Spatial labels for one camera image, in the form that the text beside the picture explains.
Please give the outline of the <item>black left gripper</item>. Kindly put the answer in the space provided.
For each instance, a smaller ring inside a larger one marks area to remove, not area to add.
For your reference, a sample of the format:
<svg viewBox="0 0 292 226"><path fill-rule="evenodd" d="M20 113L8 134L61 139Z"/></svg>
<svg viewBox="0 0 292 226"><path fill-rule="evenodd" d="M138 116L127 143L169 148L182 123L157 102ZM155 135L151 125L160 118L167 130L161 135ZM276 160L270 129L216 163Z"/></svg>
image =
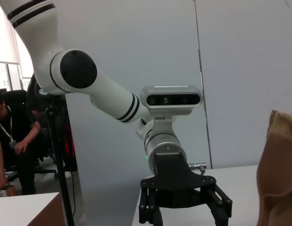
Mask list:
<svg viewBox="0 0 292 226"><path fill-rule="evenodd" d="M139 223L163 226L160 207L189 208L206 204L216 226L228 226L233 201L216 179L194 173L183 154L154 156L154 176L141 181Z"/></svg>

